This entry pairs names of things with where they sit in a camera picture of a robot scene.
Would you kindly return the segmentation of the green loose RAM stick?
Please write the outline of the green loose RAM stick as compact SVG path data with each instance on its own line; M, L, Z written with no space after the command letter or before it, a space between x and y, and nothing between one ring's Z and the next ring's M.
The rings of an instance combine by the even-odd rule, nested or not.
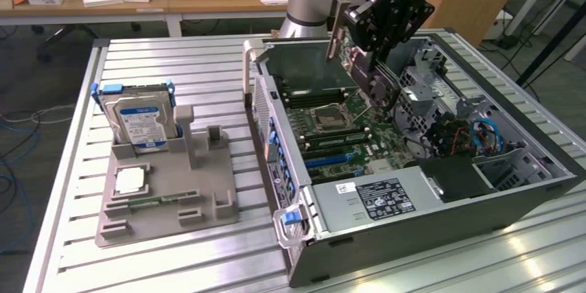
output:
M166 204L174 204L178 202L179 197L183 195L175 194L175 195L167 195L167 196L159 196L159 197L146 197L146 198L137 198L133 200L129 200L127 204L130 208L142 208L142 207L153 207L153 206L162 206Z

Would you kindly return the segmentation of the silver CPU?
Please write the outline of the silver CPU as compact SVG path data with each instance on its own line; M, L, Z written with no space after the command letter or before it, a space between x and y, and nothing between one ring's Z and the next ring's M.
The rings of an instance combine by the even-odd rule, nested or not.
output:
M118 171L115 180L115 191L119 194L138 192L145 186L145 169L133 167Z

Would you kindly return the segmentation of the CPU socket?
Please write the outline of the CPU socket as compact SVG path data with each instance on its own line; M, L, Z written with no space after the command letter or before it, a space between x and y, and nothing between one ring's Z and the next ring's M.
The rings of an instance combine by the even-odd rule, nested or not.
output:
M312 122L316 132L330 132L356 128L344 107L340 104L329 104L310 109Z

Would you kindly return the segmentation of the black slanted pole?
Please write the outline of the black slanted pole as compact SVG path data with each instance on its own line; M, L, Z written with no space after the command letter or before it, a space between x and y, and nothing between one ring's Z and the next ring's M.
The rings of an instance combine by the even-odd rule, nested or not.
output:
M534 75L537 69L544 64L545 60L550 57L553 51L558 48L561 45L561 42L566 39L568 35L579 25L580 21L586 17L586 0L580 6L579 10L575 12L573 16L568 20L568 22L564 24L562 28L560 29L558 33L553 37L552 41L548 43L546 47L533 60L532 64L528 66L525 72L521 74L521 77L517 79L516 83L521 87L529 86L536 80L542 76L542 74L549 70L549 68L557 63L557 61L561 59L561 57L570 51L569 49L565 51L565 53L560 54L557 59L552 61L552 63L548 65L548 67L540 72L537 77L528 82L530 77Z

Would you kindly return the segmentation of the black office chair base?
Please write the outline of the black office chair base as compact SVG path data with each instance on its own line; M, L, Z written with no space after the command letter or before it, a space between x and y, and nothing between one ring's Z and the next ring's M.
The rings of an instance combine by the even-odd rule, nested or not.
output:
M49 53L50 47L57 45L73 32L82 31L93 39L101 38L91 27L87 24L66 24L38 46L37 59L39 62L47 63L51 61L51 55Z

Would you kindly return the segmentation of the metal disk bay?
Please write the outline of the metal disk bay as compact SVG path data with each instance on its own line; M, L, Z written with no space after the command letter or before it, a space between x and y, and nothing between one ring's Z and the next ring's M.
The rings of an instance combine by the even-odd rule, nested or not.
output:
M497 156L476 156L473 162L498 191L556 178L545 160L521 148Z

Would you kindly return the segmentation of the blue expansion slot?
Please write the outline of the blue expansion slot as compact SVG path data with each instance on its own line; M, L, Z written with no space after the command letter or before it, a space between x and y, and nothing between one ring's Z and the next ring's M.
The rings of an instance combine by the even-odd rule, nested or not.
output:
M349 163L354 158L354 153L338 154L336 156L326 156L318 159L309 159L305 161L306 168L316 168L329 165L338 165Z

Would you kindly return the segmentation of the grey power supply unit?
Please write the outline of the grey power supply unit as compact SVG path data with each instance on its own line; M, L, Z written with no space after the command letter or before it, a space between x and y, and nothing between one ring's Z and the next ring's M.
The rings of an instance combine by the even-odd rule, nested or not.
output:
M357 230L413 218L445 206L420 166L313 186L326 230Z

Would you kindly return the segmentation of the green motherboard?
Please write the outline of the green motherboard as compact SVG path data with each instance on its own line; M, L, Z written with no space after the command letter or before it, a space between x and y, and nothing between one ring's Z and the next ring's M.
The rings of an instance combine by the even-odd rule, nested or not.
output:
M426 155L426 151L414 152L409 148L408 138L390 120L385 118L380 108L370 105L357 117L348 113L345 101L360 89L357 85L338 83L334 86L328 86L317 82L301 84L301 82L293 82L285 78L278 78L275 84L285 101L285 112L304 162L309 159L354 153L354 158L349 163L306 168L314 184L414 166L417 159ZM340 104L344 107L356 125L356 128L345 130L369 131L373 137L369 142L357 145L306 151L302 143L308 136L345 131L316 132L313 130L310 109L329 104Z

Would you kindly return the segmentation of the metal socket cover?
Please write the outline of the metal socket cover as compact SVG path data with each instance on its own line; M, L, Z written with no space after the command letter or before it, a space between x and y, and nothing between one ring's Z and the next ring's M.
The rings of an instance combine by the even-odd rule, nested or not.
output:
M370 107L370 100L361 89L357 89L349 96L345 107L353 117L357 117Z

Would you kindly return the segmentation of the hard disk with blue caddy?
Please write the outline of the hard disk with blue caddy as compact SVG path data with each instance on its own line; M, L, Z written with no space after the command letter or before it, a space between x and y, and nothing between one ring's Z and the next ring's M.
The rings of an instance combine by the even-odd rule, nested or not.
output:
M173 81L149 85L91 85L95 100L118 144L129 143L135 153L165 150L182 129L174 121L175 86Z

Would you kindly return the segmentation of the black graphics card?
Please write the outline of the black graphics card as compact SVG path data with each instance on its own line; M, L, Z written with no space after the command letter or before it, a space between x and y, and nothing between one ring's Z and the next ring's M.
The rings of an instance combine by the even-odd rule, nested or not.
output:
M392 111L402 92L400 80L385 62L377 59L373 52L364 51L352 38L350 23L345 17L350 5L352 0L337 1L326 61L340 59L345 72L368 96L370 104Z

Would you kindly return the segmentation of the grey printed parts rack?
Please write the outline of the grey printed parts rack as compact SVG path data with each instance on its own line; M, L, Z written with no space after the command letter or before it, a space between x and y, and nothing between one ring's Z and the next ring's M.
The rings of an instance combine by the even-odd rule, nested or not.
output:
M198 231L239 221L229 135L219 125L193 132L194 109L178 106L174 121L182 135L163 151L137 154L133 146L111 145L95 244L101 248ZM118 171L145 169L138 192L115 191ZM174 204L130 208L129 200L183 195Z

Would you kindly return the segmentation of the metal drive cage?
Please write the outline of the metal drive cage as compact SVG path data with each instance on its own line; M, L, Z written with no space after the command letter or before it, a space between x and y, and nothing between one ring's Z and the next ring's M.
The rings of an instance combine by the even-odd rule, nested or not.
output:
M404 68L396 123L405 132L424 134L445 113L457 113L461 93L448 83L446 61L448 57L437 48L425 47Z

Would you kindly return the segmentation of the wooden desk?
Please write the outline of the wooden desk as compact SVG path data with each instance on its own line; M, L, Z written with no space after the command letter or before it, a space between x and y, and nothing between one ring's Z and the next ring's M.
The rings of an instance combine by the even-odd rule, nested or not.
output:
M169 35L181 37L185 20L284 17L286 10L286 5L265 5L261 0L151 0L94 8L82 0L65 0L62 5L17 5L14 0L0 0L0 25L163 21Z

